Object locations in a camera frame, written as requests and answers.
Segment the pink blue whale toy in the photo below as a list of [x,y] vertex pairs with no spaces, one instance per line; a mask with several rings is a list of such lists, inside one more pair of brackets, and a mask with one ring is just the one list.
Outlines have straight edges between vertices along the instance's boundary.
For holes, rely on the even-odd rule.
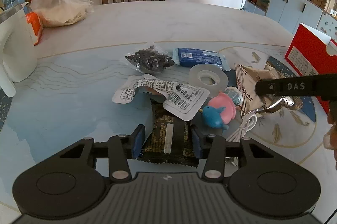
[[229,129],[229,123],[235,118],[237,110],[233,100],[227,94],[220,92],[199,111],[206,126],[226,131]]

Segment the black snack packet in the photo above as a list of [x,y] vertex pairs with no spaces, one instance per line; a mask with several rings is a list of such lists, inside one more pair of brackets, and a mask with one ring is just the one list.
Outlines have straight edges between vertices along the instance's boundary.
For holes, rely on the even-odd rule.
[[142,146],[138,160],[155,164],[197,167],[199,159],[193,151],[190,123],[183,121],[151,100],[152,132]]

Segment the white labelled pouch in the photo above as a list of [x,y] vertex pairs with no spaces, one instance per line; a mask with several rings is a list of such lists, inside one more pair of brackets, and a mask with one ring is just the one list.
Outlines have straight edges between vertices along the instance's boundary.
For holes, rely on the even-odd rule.
[[150,74],[144,74],[130,76],[126,83],[116,90],[112,101],[116,104],[128,104],[138,92],[163,97],[163,108],[183,121],[191,121],[210,94],[205,88],[160,80]]

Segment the silver snack packet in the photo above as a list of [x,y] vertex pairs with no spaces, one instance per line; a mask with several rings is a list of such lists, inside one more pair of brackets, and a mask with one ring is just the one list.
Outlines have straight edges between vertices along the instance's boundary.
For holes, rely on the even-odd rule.
[[237,88],[243,102],[239,106],[241,117],[255,113],[258,117],[287,109],[303,109],[304,102],[297,96],[279,95],[273,80],[287,78],[283,70],[277,70],[271,61],[266,61],[264,68],[235,64]]

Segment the clear tape roll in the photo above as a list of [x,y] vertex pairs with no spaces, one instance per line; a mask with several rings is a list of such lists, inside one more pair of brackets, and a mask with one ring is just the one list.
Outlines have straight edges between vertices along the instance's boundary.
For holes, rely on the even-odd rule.
[[224,71],[211,64],[198,64],[189,71],[188,82],[192,86],[207,89],[209,97],[215,97],[227,88],[229,79]]

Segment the red cardboard box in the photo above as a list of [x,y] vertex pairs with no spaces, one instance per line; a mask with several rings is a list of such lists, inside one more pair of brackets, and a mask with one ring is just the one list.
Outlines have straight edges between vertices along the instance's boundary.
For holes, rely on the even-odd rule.
[[286,61],[302,77],[300,96],[315,96],[336,119],[336,41],[300,24],[286,52]]

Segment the blue tissue pack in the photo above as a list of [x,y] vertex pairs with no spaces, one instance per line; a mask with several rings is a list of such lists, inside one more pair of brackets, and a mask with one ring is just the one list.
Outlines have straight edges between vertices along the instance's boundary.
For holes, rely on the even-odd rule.
[[173,49],[173,60],[176,65],[193,67],[199,64],[214,65],[223,71],[230,71],[227,59],[224,55],[215,51],[180,47]]

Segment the bag of dark seeds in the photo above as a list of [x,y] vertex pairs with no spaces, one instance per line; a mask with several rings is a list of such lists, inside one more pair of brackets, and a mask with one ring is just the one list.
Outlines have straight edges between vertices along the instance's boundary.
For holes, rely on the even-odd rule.
[[174,66],[173,58],[155,45],[125,55],[125,60],[144,74],[156,75]]

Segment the white electric kettle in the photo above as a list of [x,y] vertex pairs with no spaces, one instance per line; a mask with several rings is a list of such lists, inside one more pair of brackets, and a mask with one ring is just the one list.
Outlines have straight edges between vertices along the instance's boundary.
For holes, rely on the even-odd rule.
[[33,37],[21,4],[1,13],[1,89],[8,97],[16,94],[15,82],[25,80],[37,66]]

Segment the orange white carton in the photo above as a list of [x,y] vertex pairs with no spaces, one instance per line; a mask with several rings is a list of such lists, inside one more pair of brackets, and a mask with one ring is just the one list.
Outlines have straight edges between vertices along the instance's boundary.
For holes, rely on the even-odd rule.
[[27,13],[26,21],[27,24],[30,26],[33,45],[36,46],[40,43],[41,40],[43,23],[41,22],[40,17],[35,12]]

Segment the clear plastic bag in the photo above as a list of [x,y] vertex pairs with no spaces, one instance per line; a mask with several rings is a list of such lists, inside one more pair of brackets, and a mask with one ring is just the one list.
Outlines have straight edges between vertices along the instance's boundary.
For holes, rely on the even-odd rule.
[[94,11],[90,0],[31,0],[30,7],[45,27],[72,25]]

